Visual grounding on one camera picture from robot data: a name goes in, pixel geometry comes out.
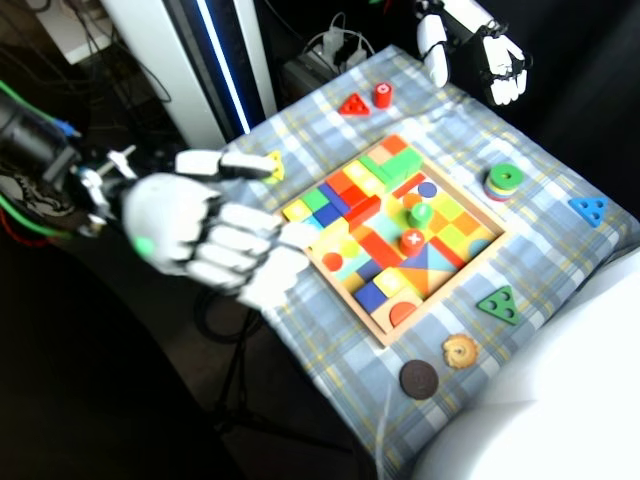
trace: robotic hand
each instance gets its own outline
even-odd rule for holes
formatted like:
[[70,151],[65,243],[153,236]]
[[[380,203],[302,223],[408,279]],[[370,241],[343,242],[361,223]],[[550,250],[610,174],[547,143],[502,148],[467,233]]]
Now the robotic hand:
[[[176,171],[212,179],[268,177],[269,158],[189,150]],[[123,194],[122,222],[134,249],[167,275],[186,275],[253,308],[285,303],[309,264],[300,251],[317,235],[305,224],[234,203],[192,178],[155,173]]]
[[416,0],[415,8],[420,20],[418,50],[437,87],[442,88],[449,79],[448,31],[460,43],[473,37],[480,41],[480,76],[489,102],[508,105],[525,92],[531,58],[505,35],[506,26],[499,25],[474,0]]

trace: dark floor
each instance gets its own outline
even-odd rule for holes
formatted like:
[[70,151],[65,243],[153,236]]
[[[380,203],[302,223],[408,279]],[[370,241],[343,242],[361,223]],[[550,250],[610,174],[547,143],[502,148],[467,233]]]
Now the dark floor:
[[[196,400],[211,411],[220,394],[233,345],[205,339],[193,323],[193,301],[201,286],[166,277],[140,261],[114,232],[98,240],[76,239],[65,247],[93,270],[133,310],[162,346]],[[209,314],[222,332],[240,328],[246,309],[232,300]],[[246,350],[249,408],[269,420],[332,443],[352,447],[350,431],[264,325]],[[230,402],[237,401],[232,389]],[[239,427],[224,437],[249,479],[354,479],[353,455],[308,446]]]

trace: red triangle toy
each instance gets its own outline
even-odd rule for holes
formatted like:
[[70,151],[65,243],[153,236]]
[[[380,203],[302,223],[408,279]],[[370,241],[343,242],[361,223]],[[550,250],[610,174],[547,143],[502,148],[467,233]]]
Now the red triangle toy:
[[367,104],[357,93],[352,93],[338,112],[342,115],[369,115],[371,113]]

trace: light strip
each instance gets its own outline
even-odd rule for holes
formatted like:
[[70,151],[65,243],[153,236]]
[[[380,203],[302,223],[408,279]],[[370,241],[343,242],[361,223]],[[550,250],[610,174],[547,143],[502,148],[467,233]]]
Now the light strip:
[[231,99],[233,100],[233,104],[236,107],[236,112],[238,114],[238,118],[240,119],[240,123],[242,124],[242,129],[244,130],[244,133],[249,133],[251,131],[251,128],[249,128],[249,123],[247,122],[247,117],[244,114],[244,109],[242,108],[240,97],[238,97],[238,91],[236,90],[236,86],[233,83],[233,78],[231,77],[231,72],[229,71],[227,60],[224,58],[224,52],[222,51],[222,46],[220,45],[218,34],[216,33],[216,29],[213,26],[211,12],[209,12],[209,7],[207,6],[206,0],[197,0],[197,2],[198,9],[200,10],[200,15],[202,16],[202,20],[204,21],[204,26],[207,29],[209,39],[211,40],[211,46],[213,46],[216,57],[218,57],[218,63],[220,64],[220,68],[222,69],[224,81],[227,84],[227,88],[229,89],[229,93],[231,94]]

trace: tablecloth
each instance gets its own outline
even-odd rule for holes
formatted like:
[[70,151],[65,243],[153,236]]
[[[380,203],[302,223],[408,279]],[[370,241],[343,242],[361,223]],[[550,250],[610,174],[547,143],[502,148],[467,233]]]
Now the tablecloth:
[[[371,101],[382,81],[394,87],[387,110]],[[338,113],[353,92],[371,106],[371,115]],[[280,150],[284,181],[254,181],[248,188],[233,181],[223,188],[234,200],[275,210],[390,133],[404,136],[500,215],[517,232],[514,239],[386,349],[313,267],[300,275],[286,305],[263,313],[366,448],[372,455],[376,448],[381,452],[385,475],[404,478],[433,435],[594,269],[640,242],[640,225],[609,201],[602,225],[592,228],[567,201],[601,192],[461,90],[436,89],[422,64],[393,46],[229,145],[257,154]],[[517,165],[526,180],[501,204],[484,195],[482,182],[491,165],[504,161]],[[475,306],[507,284],[522,319],[517,326]],[[475,366],[456,371],[444,363],[442,343],[454,333],[470,335],[481,347]],[[429,362],[438,373],[440,386],[428,400],[413,400],[401,390],[398,373],[411,359]]]

